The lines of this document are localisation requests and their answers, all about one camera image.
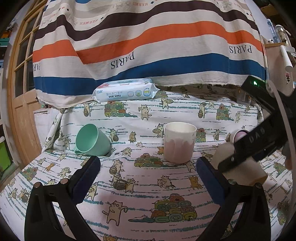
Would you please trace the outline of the clear water bottle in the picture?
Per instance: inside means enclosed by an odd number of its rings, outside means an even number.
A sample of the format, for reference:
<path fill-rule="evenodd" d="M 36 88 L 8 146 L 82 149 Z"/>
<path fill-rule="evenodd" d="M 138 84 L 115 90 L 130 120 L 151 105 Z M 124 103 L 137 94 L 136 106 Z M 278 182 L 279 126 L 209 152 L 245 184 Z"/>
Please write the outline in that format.
<path fill-rule="evenodd" d="M 269 27 L 269 30 L 270 30 L 270 33 L 271 33 L 271 36 L 272 36 L 271 39 L 273 40 L 274 43 L 276 43 L 276 41 L 277 41 L 276 33 L 275 33 L 273 24 L 272 24 L 270 19 L 267 19 L 267 24 L 268 24 L 268 27 Z"/>

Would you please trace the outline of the white purple mug lying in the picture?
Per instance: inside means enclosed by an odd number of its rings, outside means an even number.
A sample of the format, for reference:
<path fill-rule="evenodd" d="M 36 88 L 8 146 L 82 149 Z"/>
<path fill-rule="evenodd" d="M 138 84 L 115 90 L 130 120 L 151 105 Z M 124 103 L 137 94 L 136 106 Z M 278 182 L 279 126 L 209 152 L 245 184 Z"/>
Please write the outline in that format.
<path fill-rule="evenodd" d="M 227 135 L 226 142 L 234 144 L 235 142 L 246 136 L 248 133 L 248 130 L 245 129 L 234 130 Z"/>

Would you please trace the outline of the wooden door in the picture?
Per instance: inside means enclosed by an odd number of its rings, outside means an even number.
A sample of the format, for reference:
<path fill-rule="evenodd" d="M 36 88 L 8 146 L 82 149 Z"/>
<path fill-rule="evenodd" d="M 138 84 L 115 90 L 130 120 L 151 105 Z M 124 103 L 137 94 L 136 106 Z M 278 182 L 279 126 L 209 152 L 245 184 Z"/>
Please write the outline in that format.
<path fill-rule="evenodd" d="M 8 111 L 18 158 L 29 164 L 41 153 L 34 111 L 40 108 L 33 80 L 33 47 L 46 1 L 29 1 L 17 24 L 8 75 Z"/>

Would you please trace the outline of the striped Paris cloth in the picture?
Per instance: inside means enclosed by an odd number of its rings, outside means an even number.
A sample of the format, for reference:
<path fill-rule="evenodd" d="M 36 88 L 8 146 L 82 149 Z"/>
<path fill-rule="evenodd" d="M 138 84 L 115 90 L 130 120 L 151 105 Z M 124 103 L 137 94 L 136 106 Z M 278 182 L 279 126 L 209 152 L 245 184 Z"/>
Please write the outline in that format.
<path fill-rule="evenodd" d="M 265 66 L 244 1 L 48 1 L 33 75 L 38 100 L 67 108 L 109 81 L 242 85 Z"/>

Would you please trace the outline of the cat pattern bed sheet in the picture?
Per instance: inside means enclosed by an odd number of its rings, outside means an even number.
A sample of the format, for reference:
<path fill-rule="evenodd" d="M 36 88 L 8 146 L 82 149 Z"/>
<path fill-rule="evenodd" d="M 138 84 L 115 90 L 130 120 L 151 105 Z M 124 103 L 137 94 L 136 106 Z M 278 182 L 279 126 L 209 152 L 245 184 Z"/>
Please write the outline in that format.
<path fill-rule="evenodd" d="M 24 239 L 33 185 L 57 184 L 84 166 L 75 154 L 82 126 L 96 125 L 111 142 L 101 170 L 78 209 L 101 240 L 196 240 L 218 210 L 195 163 L 213 158 L 236 130 L 251 130 L 262 120 L 259 106 L 231 101 L 230 89 L 198 93 L 196 87 L 159 91 L 155 99 L 86 102 L 51 110 L 41 155 L 1 192 L 1 214 Z M 164 158 L 164 126 L 187 122 L 197 128 L 191 160 L 175 166 Z"/>

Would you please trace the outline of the pink white ceramic mug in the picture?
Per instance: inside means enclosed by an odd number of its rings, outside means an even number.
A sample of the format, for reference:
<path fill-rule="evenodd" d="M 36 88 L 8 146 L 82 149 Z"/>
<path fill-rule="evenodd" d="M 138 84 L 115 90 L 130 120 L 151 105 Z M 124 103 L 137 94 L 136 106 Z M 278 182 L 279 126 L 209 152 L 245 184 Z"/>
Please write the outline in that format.
<path fill-rule="evenodd" d="M 164 125 L 164 158 L 181 165 L 191 160 L 196 140 L 197 128 L 184 122 Z"/>

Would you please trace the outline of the white paper roll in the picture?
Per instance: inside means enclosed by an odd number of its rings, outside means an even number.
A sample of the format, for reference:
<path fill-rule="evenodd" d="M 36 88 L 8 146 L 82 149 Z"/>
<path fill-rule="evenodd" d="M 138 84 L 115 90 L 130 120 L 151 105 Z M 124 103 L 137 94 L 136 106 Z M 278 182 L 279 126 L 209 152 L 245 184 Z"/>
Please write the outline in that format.
<path fill-rule="evenodd" d="M 283 56 L 283 62 L 284 62 L 286 72 L 292 72 L 293 66 L 292 66 L 292 63 L 288 57 L 285 45 L 280 45 L 280 51 Z"/>

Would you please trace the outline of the beige square cup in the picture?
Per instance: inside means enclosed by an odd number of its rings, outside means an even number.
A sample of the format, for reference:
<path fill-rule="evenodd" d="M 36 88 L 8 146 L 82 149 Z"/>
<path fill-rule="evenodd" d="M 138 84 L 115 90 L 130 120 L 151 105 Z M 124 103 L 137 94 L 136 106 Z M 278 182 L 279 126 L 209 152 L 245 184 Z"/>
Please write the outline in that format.
<path fill-rule="evenodd" d="M 217 147 L 215 154 L 213 155 L 211 165 L 214 169 L 218 169 L 218 164 L 234 154 L 234 145 L 231 143 L 221 144 Z M 222 172 L 226 179 L 233 179 L 239 185 L 253 186 L 255 183 L 264 184 L 267 180 L 268 174 L 262 169 L 262 167 L 253 160 L 252 157 L 247 158 L 233 169 Z"/>

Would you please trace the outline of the green plastic cup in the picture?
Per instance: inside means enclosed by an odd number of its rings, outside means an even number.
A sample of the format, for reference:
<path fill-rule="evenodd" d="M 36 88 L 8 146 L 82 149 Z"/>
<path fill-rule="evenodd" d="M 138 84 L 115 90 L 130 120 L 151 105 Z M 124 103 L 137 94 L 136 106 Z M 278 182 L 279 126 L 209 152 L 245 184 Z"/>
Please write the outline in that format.
<path fill-rule="evenodd" d="M 111 150 L 109 138 L 96 125 L 84 125 L 75 140 L 74 153 L 105 156 Z"/>

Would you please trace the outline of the baby wipes pack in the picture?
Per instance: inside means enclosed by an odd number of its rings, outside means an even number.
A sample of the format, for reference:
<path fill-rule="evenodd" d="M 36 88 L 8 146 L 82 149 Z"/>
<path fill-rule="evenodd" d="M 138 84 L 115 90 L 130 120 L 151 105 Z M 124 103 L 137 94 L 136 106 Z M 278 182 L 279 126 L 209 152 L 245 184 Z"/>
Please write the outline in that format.
<path fill-rule="evenodd" d="M 92 98 L 97 102 L 153 99 L 158 91 L 151 78 L 116 80 L 99 85 Z"/>

